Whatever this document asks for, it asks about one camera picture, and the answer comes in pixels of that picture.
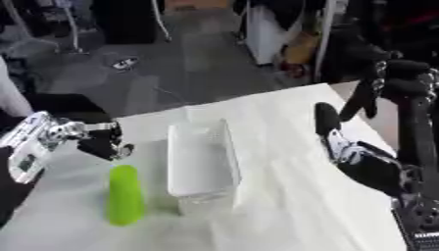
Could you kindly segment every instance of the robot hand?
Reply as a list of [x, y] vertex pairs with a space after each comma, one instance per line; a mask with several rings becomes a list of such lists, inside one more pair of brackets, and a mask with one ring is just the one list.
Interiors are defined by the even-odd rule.
[[119, 147], [121, 136], [116, 122], [87, 125], [39, 112], [0, 138], [0, 147], [13, 149], [8, 158], [9, 175], [13, 180], [29, 183], [44, 169], [52, 153], [68, 140], [79, 140], [79, 150], [109, 161], [130, 155], [133, 146]]
[[419, 168], [402, 165], [389, 153], [361, 141], [347, 139], [335, 109], [316, 104], [316, 133], [329, 159], [340, 171], [358, 183], [394, 198], [414, 194], [420, 181]]

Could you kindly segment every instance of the person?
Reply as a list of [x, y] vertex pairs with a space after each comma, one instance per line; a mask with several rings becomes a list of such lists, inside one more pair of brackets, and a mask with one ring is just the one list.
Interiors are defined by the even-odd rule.
[[[55, 118], [66, 118], [86, 124], [113, 121], [102, 108], [80, 94], [22, 95], [10, 80], [7, 65], [0, 56], [0, 136], [13, 129], [27, 116], [38, 111], [47, 111]], [[80, 140], [78, 149], [99, 156], [99, 152], [93, 152], [96, 145], [108, 153], [111, 149], [111, 142], [120, 143], [118, 138], [114, 138], [114, 133], [108, 131], [99, 133], [99, 138]], [[116, 133], [116, 137], [120, 134], [122, 134], [121, 131]], [[40, 172], [34, 181], [27, 184], [15, 182], [8, 168], [8, 158], [12, 153], [11, 147], [0, 148], [0, 228], [12, 218], [14, 211], [23, 204], [44, 173]]]

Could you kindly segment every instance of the table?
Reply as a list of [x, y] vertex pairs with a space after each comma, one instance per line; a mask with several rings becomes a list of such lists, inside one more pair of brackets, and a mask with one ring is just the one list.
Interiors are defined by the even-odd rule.
[[[135, 225], [103, 217], [110, 164], [66, 145], [0, 231], [0, 250], [377, 251], [404, 250], [390, 199], [338, 172], [314, 134], [316, 102], [341, 108], [326, 84], [121, 118], [137, 144], [122, 161], [139, 171], [149, 214]], [[231, 214], [173, 214], [166, 193], [168, 126], [225, 118], [243, 180]], [[392, 151], [360, 118], [347, 135]]]

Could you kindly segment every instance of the gray carpet floor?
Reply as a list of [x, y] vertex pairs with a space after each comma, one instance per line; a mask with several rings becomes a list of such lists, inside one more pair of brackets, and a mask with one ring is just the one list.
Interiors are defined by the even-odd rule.
[[[173, 37], [154, 44], [105, 45], [97, 34], [83, 36], [85, 55], [45, 55], [34, 69], [49, 93], [81, 93], [113, 117], [163, 111], [183, 105], [217, 102], [276, 89], [272, 72], [255, 65], [232, 31], [229, 10], [180, 11], [165, 16]], [[117, 73], [108, 65], [135, 56], [136, 67]]]

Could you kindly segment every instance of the plastic cup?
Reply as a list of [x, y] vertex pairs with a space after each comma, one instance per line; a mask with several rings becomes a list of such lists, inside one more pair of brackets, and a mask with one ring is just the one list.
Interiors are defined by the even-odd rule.
[[107, 219], [115, 226], [127, 226], [145, 214], [137, 170], [118, 166], [110, 171], [110, 194], [107, 200]]

